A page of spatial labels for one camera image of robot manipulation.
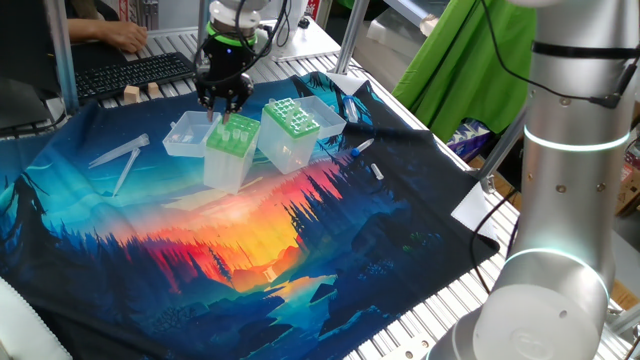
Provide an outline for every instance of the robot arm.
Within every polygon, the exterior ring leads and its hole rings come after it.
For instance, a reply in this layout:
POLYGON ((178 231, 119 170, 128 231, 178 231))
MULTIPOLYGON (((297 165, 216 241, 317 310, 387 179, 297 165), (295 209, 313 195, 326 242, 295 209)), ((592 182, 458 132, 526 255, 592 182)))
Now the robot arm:
POLYGON ((638 56, 638 1, 511 1, 538 7, 530 79, 572 96, 529 87, 513 251, 487 302, 429 360, 592 360, 604 326, 634 94, 622 91, 613 108, 589 99, 633 75, 626 67, 638 56))
POLYGON ((198 73, 194 80, 198 100, 207 109, 209 120, 217 97, 226 100, 223 120, 226 123, 231 113, 242 110, 242 105, 253 93, 253 81, 244 71, 271 45, 271 41, 267 41, 262 51, 256 53, 253 50, 257 40, 256 30, 260 26, 258 10, 264 8, 268 1, 220 0, 212 2, 209 7, 209 36, 196 57, 202 52, 210 67, 198 73))

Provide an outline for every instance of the black keyboard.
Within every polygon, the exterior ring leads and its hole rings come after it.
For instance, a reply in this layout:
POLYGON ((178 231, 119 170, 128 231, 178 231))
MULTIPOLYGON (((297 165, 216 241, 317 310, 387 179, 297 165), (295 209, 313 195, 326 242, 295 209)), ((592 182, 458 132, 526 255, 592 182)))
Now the black keyboard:
POLYGON ((104 99, 120 95, 127 85, 146 89, 157 84, 193 77, 191 62, 182 53, 169 53, 76 73, 78 99, 104 99))

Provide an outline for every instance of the computer monitor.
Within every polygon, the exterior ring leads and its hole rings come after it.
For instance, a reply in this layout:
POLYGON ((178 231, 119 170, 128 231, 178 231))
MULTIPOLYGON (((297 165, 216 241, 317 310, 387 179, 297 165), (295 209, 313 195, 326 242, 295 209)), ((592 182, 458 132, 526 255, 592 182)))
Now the computer monitor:
POLYGON ((60 92, 44 0, 0 1, 0 129, 51 118, 36 89, 60 92))

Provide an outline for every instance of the wooden block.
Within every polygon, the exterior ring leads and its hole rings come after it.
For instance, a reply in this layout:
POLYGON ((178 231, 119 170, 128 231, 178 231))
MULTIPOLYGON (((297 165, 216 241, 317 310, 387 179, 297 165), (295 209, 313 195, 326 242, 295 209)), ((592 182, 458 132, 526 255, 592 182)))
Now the wooden block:
POLYGON ((625 310, 631 310, 632 307, 640 304, 640 299, 618 280, 613 283, 611 300, 625 310))
POLYGON ((149 97, 152 99, 161 98, 162 94, 160 93, 160 88, 156 83, 150 83, 147 85, 147 92, 149 92, 149 97))
POLYGON ((128 85, 124 89, 124 104, 137 104, 140 101, 142 101, 140 100, 140 88, 128 85))
POLYGON ((629 204, 640 196, 640 171, 625 163, 622 169, 621 182, 618 203, 616 204, 616 215, 623 212, 629 204))

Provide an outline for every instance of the printed fabric mat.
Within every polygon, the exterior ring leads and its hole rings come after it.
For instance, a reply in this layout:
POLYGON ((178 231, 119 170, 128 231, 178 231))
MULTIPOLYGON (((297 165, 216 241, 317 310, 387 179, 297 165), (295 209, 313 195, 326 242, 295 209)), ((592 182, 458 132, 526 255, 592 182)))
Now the printed fabric mat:
MULTIPOLYGON (((257 85, 243 114, 311 95, 344 118, 321 73, 257 85)), ((0 276, 74 359, 344 357, 472 267, 471 232, 449 214, 474 179, 369 83, 355 97, 360 123, 318 141, 310 166, 281 175, 258 150, 237 196, 203 185, 203 159, 162 145, 171 122, 202 111, 195 93, 94 103, 37 155, 37 141, 0 142, 19 159, 0 164, 0 276), (89 163, 143 133, 151 143, 112 197, 129 155, 89 163)), ((478 260, 497 249, 480 239, 478 260)))

